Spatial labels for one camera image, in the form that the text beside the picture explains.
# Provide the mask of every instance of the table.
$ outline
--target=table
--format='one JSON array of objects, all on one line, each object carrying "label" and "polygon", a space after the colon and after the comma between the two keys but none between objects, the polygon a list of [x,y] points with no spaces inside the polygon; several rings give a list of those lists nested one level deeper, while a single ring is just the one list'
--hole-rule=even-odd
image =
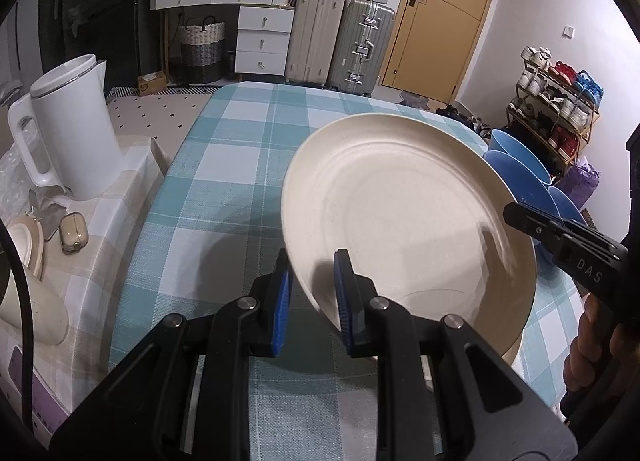
[{"label": "table", "polygon": [[[219,89],[143,226],[116,316],[110,367],[165,314],[212,313],[270,273],[283,245],[280,191],[290,159],[316,128],[366,112],[418,118],[478,154],[486,149],[456,121],[389,102],[265,83]],[[562,361],[581,311],[571,279],[542,265],[514,368],[549,404],[564,390]],[[295,286],[281,356],[252,362],[253,459],[373,459],[375,391],[372,362],[348,358],[337,333]]]},{"label": "table", "polygon": [[161,12],[161,62],[169,79],[168,8],[198,4],[238,4],[236,73],[284,75],[293,23],[289,0],[150,0],[150,9]]},{"label": "table", "polygon": [[[65,198],[68,212],[80,212],[86,219],[87,246],[65,255],[56,234],[44,248],[42,282],[65,301],[69,330],[59,345],[36,342],[34,366],[67,413],[107,373],[111,332],[127,266],[166,171],[155,140],[119,136],[118,142],[124,170],[108,191],[88,201]],[[21,333],[0,321],[0,381],[18,408],[20,396],[6,381],[7,364],[14,347],[21,343]]]}]

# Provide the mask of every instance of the white desk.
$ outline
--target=white desk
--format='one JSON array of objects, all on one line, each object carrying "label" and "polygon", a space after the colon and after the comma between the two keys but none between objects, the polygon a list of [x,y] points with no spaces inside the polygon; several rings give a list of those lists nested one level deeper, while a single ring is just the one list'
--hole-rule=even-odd
[{"label": "white desk", "polygon": [[294,9],[289,0],[150,0],[160,10],[161,61],[169,76],[169,17],[164,10],[198,4],[240,4],[236,73],[284,75]]}]

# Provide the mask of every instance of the silver suitcase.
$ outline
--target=silver suitcase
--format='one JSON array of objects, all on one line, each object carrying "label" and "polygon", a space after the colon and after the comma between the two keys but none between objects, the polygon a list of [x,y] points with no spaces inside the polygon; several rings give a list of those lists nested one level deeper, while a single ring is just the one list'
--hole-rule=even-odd
[{"label": "silver suitcase", "polygon": [[391,37],[396,13],[384,4],[346,0],[334,57],[329,68],[330,88],[371,95]]},{"label": "silver suitcase", "polygon": [[293,17],[285,78],[324,85],[344,0],[297,0]]}]

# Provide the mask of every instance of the red shoe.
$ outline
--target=red shoe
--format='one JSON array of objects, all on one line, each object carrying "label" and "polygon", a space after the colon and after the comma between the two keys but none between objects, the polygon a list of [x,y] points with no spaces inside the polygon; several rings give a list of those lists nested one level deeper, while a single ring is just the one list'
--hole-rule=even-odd
[{"label": "red shoe", "polygon": [[558,146],[562,144],[562,141],[563,141],[562,127],[556,126],[556,128],[554,129],[554,132],[551,133],[551,136],[549,136],[549,139],[548,139],[549,145],[554,149],[557,149]]},{"label": "red shoe", "polygon": [[558,153],[568,161],[578,152],[578,136],[570,133],[564,127],[560,127],[559,129],[561,130],[563,141],[560,144]]},{"label": "red shoe", "polygon": [[560,79],[561,82],[566,83],[568,86],[575,82],[575,78],[578,76],[578,73],[575,72],[575,69],[567,64],[564,64],[561,60],[559,60],[554,66],[554,70],[551,72],[554,75],[557,74],[557,78]]}]

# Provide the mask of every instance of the human hand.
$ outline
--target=human hand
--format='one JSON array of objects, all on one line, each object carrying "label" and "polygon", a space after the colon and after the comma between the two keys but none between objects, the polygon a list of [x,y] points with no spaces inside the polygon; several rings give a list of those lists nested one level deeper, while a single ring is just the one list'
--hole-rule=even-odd
[{"label": "human hand", "polygon": [[[602,354],[602,346],[593,330],[599,308],[598,299],[589,294],[584,302],[584,313],[578,321],[578,336],[571,342],[569,356],[564,360],[562,378],[567,390],[572,393],[588,387],[595,378],[593,363],[598,361]],[[616,327],[611,336],[609,350],[613,358],[620,361],[620,368],[605,397],[619,396],[633,381],[640,366],[639,344],[640,339],[625,332],[622,325]]]}]

